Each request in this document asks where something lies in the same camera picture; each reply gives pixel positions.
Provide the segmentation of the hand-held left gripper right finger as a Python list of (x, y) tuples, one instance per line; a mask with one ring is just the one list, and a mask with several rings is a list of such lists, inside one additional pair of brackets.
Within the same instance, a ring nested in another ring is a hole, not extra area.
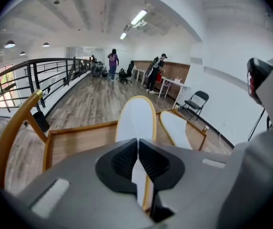
[(177, 156), (144, 139), (139, 142), (139, 159), (153, 183), (150, 217), (160, 222), (174, 213), (163, 207), (158, 193), (175, 187), (185, 172), (185, 165)]

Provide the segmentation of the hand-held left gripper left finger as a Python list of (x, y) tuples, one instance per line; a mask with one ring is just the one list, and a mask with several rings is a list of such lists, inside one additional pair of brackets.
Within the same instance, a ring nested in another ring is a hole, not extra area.
[(138, 158), (137, 139), (119, 141), (98, 158), (95, 172), (99, 180), (113, 192), (137, 194), (132, 171)]

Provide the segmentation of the white oval insole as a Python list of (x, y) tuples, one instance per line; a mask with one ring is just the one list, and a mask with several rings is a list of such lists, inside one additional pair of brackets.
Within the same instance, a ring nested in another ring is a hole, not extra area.
[[(145, 96), (135, 96), (127, 101), (117, 122), (115, 142), (126, 139), (137, 139), (139, 149), (140, 139), (156, 140), (157, 120), (152, 102)], [(147, 211), (152, 206), (153, 183), (143, 168), (139, 156), (133, 165), (132, 183), (137, 187), (137, 203)]]
[(160, 113), (160, 122), (176, 147), (192, 150), (186, 135), (187, 121), (169, 111)]

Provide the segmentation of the wooden shoe rack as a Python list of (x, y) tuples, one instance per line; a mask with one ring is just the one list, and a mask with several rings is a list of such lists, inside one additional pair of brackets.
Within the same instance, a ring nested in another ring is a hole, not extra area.
[[(166, 110), (183, 119), (177, 111)], [(178, 211), (200, 198), (208, 187), (208, 167), (202, 163), (201, 148), (206, 133), (187, 121), (186, 135), (192, 150), (176, 147), (168, 137), (156, 112), (156, 140), (149, 141), (180, 158), (185, 172), (174, 188), (160, 191), (162, 204)], [(41, 217), (54, 213), (115, 216), (144, 214), (137, 194), (113, 192), (97, 177), (95, 165), (99, 157), (115, 142), (117, 122), (50, 131), (45, 141), (42, 174), (17, 197), (2, 192), (15, 209), (28, 210)]]

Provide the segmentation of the black folding chair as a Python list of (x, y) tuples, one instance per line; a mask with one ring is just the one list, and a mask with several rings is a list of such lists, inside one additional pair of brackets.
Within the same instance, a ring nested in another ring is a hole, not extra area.
[(187, 114), (190, 115), (189, 120), (196, 116), (198, 120), (204, 105), (209, 100), (209, 95), (203, 91), (196, 91), (188, 100), (184, 101), (181, 107)]

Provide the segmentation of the black trash bin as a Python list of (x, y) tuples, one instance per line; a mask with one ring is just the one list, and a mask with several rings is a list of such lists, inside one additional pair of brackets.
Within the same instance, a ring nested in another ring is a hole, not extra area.
[(33, 117), (35, 119), (35, 121), (37, 122), (37, 124), (39, 125), (39, 127), (41, 128), (41, 130), (46, 133), (49, 128), (50, 125), (45, 117), (45, 115), (43, 114), (42, 111), (36, 112), (33, 114)]

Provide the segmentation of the white folding table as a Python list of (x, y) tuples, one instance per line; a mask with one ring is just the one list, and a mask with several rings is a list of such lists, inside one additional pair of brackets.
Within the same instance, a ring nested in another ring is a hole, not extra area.
[(186, 84), (183, 84), (181, 82), (178, 82), (178, 81), (175, 81), (175, 80), (171, 80), (171, 79), (168, 79), (168, 78), (162, 76), (162, 85), (161, 85), (161, 88), (160, 88), (160, 91), (159, 91), (159, 94), (158, 94), (158, 98), (160, 98), (160, 96), (162, 94), (162, 90), (163, 90), (163, 88), (164, 88), (164, 86), (165, 86), (166, 83), (168, 83), (168, 86), (167, 86), (166, 93), (164, 94), (164, 97), (167, 96), (167, 93), (169, 91), (170, 86), (175, 85), (175, 86), (179, 87), (179, 93), (177, 94), (177, 97), (176, 97), (176, 99), (174, 101), (174, 104), (172, 106), (172, 109), (174, 109), (175, 106), (176, 106), (176, 103), (177, 103), (177, 101), (178, 101), (178, 99), (180, 97), (180, 95), (183, 93), (183, 89), (186, 90), (186, 89), (190, 89), (191, 87), (189, 85), (186, 85)]
[(135, 79), (136, 82), (140, 81), (141, 85), (143, 85), (145, 80), (145, 70), (134, 68), (132, 70), (132, 78)]

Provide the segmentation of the black office chair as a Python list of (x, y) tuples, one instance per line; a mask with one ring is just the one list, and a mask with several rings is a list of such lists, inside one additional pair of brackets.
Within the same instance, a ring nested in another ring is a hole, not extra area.
[(124, 84), (132, 83), (130, 78), (132, 76), (132, 71), (134, 69), (134, 66), (135, 66), (135, 62), (130, 61), (127, 70), (120, 69), (117, 80), (119, 80), (119, 82), (124, 83)]

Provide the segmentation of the dark wheeled equipment cluster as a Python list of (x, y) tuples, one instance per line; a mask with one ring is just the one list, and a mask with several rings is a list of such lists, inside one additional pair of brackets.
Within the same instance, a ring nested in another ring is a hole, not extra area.
[(93, 77), (106, 78), (109, 75), (106, 67), (104, 67), (102, 62), (97, 61), (94, 55), (90, 57), (90, 68), (91, 68), (91, 75)]

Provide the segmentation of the black metal railing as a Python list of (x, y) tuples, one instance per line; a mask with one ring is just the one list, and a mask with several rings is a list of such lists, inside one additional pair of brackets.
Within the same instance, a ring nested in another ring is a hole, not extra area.
[(40, 58), (2, 66), (0, 110), (15, 112), (33, 92), (41, 90), (36, 108), (47, 112), (89, 73), (89, 61), (76, 58)]

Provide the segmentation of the black chest-mounted monitor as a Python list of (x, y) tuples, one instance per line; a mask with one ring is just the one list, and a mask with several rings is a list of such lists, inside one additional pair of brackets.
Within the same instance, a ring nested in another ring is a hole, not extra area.
[(247, 62), (248, 94), (259, 105), (262, 105), (262, 102), (256, 93), (256, 90), (261, 86), (272, 71), (273, 64), (264, 62), (258, 58), (251, 58)]

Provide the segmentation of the white ceiling-mounted unit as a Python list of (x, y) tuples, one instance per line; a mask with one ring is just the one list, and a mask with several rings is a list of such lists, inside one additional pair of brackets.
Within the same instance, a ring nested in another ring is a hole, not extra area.
[(164, 31), (158, 28), (157, 26), (150, 24), (146, 22), (145, 20), (141, 20), (135, 25), (127, 24), (123, 31), (125, 33), (128, 33), (128, 32), (136, 33), (138, 31), (139, 33), (144, 33), (147, 35), (156, 35), (156, 34), (166, 35), (167, 34), (167, 31)]

